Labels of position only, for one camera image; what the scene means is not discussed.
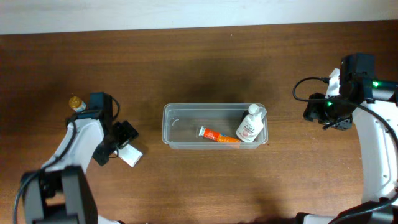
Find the small jar gold lid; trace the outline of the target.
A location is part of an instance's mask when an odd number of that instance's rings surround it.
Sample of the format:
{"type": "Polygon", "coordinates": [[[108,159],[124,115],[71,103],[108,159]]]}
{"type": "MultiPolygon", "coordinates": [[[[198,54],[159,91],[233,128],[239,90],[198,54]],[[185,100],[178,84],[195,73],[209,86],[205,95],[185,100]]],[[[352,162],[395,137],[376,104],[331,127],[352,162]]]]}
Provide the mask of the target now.
{"type": "Polygon", "coordinates": [[[86,109],[85,102],[77,96],[71,97],[68,101],[68,104],[69,104],[69,107],[72,110],[74,110],[75,112],[82,112],[86,109]]]}

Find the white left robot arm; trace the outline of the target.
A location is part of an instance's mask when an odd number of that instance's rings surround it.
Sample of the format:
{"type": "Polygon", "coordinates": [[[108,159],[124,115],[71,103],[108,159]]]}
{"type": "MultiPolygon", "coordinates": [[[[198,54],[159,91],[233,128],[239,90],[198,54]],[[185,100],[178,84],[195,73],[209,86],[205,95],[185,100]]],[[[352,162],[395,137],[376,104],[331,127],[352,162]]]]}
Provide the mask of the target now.
{"type": "Polygon", "coordinates": [[[102,217],[86,179],[91,160],[105,165],[120,158],[134,167],[142,152],[131,145],[139,133],[119,122],[119,102],[105,92],[90,93],[89,102],[70,100],[75,110],[65,122],[67,132],[41,168],[26,172],[14,200],[13,223],[23,204],[26,223],[111,223],[102,217]]]}

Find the orange tube white cap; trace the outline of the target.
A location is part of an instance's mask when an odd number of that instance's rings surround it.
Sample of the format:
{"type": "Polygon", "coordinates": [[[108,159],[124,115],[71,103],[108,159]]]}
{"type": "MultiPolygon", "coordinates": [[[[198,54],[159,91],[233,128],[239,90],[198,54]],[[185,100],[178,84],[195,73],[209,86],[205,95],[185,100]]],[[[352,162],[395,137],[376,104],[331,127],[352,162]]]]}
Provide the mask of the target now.
{"type": "Polygon", "coordinates": [[[210,139],[212,141],[216,141],[216,142],[241,142],[238,139],[226,136],[222,133],[219,133],[212,129],[208,129],[204,126],[202,126],[200,128],[198,135],[199,135],[199,137],[204,137],[204,138],[210,139]]]}

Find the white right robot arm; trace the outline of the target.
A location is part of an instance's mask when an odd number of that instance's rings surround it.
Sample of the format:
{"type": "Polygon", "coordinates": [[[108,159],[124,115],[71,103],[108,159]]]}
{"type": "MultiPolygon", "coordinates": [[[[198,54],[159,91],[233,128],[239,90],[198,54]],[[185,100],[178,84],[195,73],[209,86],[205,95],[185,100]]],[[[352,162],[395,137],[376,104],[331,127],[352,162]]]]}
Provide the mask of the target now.
{"type": "Polygon", "coordinates": [[[298,213],[296,223],[397,223],[397,82],[375,75],[374,56],[347,55],[328,78],[326,93],[305,100],[307,121],[358,132],[363,165],[361,204],[335,217],[298,213]]]}

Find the clear plastic container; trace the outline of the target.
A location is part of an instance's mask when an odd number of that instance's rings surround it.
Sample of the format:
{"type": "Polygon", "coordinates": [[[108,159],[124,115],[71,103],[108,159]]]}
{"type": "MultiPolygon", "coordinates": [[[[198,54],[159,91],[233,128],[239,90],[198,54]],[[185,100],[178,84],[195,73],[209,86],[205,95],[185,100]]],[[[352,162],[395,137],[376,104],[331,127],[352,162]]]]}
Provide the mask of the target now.
{"type": "Polygon", "coordinates": [[[217,142],[200,136],[202,127],[237,138],[249,103],[171,103],[164,106],[162,140],[172,149],[256,149],[268,142],[266,109],[262,110],[263,129],[253,142],[217,142]]]}

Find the white lotion pump bottle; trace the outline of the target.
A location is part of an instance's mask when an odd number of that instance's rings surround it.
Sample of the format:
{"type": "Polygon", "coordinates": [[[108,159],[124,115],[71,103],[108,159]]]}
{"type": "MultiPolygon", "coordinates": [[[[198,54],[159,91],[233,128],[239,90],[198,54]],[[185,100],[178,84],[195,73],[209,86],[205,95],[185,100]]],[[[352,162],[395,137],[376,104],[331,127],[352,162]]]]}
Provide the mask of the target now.
{"type": "Polygon", "coordinates": [[[258,104],[251,104],[248,108],[250,114],[241,121],[236,130],[236,135],[243,142],[253,142],[264,129],[266,109],[258,104]]]}

